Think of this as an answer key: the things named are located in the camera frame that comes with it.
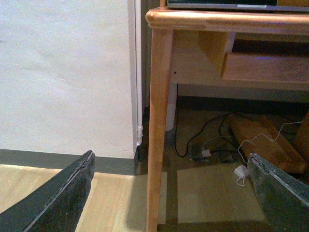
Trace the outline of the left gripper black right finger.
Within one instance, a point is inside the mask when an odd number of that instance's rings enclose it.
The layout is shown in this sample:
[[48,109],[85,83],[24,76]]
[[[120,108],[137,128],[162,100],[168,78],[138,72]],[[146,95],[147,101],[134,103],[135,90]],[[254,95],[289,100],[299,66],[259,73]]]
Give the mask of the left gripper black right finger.
[[309,230],[309,187],[258,154],[247,167],[264,215],[275,232]]

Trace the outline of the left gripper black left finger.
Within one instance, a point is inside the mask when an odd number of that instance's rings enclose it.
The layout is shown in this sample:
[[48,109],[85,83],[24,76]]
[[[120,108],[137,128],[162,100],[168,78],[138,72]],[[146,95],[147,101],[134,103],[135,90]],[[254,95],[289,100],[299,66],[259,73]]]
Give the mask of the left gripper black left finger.
[[91,150],[0,215],[2,232],[73,232],[95,172]]

